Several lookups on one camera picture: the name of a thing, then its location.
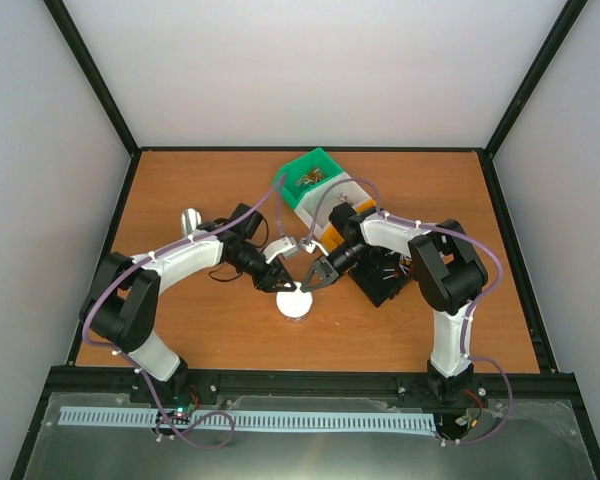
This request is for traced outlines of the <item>white round lid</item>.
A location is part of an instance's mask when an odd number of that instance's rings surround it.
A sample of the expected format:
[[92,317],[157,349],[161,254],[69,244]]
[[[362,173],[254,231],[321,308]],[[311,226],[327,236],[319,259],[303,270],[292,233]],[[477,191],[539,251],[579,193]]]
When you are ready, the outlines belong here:
[[312,293],[303,293],[301,290],[296,290],[292,293],[276,294],[276,306],[282,315],[304,315],[310,312],[312,305]]

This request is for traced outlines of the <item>yellow plastic bin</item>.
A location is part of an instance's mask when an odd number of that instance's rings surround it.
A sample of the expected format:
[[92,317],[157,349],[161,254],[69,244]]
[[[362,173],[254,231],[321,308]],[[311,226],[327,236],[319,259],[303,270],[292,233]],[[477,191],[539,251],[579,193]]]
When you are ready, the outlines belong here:
[[342,233],[344,232],[344,222],[352,216],[369,212],[373,213],[375,207],[376,203],[374,200],[361,202],[354,206],[351,206],[346,202],[341,202],[336,205],[329,214],[328,226],[320,237],[320,242],[329,252],[334,251],[338,246],[345,242],[345,238],[342,236]]

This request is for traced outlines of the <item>black plastic bin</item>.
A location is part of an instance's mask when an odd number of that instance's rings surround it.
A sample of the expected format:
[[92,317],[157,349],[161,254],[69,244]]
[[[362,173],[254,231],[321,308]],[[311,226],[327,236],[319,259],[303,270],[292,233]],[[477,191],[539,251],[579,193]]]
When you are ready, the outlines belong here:
[[410,257],[383,247],[373,247],[349,270],[349,276],[376,308],[415,278]]

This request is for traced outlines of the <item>white plastic bin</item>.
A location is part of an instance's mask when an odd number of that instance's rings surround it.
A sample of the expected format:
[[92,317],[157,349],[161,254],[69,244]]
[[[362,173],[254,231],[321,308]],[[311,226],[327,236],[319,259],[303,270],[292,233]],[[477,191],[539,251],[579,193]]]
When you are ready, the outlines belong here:
[[351,176],[346,172],[328,180],[325,185],[318,186],[303,198],[294,209],[294,213],[307,226],[311,227],[316,216],[316,224],[312,235],[316,240],[325,232],[328,226],[328,217],[332,209],[341,202],[351,206],[374,200],[356,181],[350,181]]

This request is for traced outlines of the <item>green plastic bin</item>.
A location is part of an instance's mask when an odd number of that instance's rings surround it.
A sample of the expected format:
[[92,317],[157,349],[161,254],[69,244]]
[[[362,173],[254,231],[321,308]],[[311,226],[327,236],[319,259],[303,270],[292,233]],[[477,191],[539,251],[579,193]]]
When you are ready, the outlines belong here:
[[283,165],[277,171],[273,185],[278,186],[285,203],[296,209],[310,192],[343,172],[343,168],[323,148],[315,148]]

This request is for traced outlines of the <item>metal scoop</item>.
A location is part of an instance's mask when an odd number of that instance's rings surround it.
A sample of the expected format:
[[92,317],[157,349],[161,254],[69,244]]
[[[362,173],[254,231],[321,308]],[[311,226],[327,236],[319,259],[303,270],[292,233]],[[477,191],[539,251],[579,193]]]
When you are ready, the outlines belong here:
[[201,214],[194,208],[186,208],[181,212],[180,228],[184,238],[195,238],[201,232]]

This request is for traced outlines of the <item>clear plastic cup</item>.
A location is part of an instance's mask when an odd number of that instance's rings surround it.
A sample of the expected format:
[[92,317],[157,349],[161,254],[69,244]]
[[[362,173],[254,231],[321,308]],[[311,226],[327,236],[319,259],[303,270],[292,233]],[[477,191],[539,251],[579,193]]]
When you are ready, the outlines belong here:
[[297,315],[297,316],[296,316],[296,315],[287,315],[287,314],[283,314],[283,318],[284,318],[286,321],[289,321],[289,322],[294,322],[294,323],[303,322],[303,321],[305,321],[305,320],[306,320],[308,317],[309,317],[309,314],[308,314],[308,313],[306,313],[306,314],[304,314],[304,315]]

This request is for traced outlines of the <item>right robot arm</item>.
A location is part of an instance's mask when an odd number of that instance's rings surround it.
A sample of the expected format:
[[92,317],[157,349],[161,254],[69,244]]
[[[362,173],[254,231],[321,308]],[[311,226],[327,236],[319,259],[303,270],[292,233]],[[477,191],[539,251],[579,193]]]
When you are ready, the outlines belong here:
[[427,361],[427,384],[441,405],[455,401],[472,379],[470,307],[488,280],[484,264],[462,226],[447,220],[432,226],[402,222],[369,208],[361,213],[346,203],[329,220],[343,238],[332,252],[314,260],[301,283],[303,292],[326,288],[347,272],[367,269],[364,283],[390,297],[395,283],[381,273],[381,254],[392,254],[399,275],[413,278],[433,310],[434,342]]

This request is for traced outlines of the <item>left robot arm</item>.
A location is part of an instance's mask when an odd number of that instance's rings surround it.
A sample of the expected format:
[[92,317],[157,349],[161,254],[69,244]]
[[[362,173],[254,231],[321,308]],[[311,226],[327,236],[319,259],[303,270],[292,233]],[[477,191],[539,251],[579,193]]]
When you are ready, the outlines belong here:
[[166,402],[188,390],[186,361],[170,349],[155,328],[159,297],[189,276],[228,264],[251,277],[265,293],[294,292],[296,285],[279,259],[297,249],[289,236],[264,246],[252,243],[266,221],[260,212],[238,204],[228,218],[199,223],[193,209],[181,215],[183,239],[135,256],[107,255],[98,267],[80,311],[84,340],[90,332],[153,378],[152,388]]

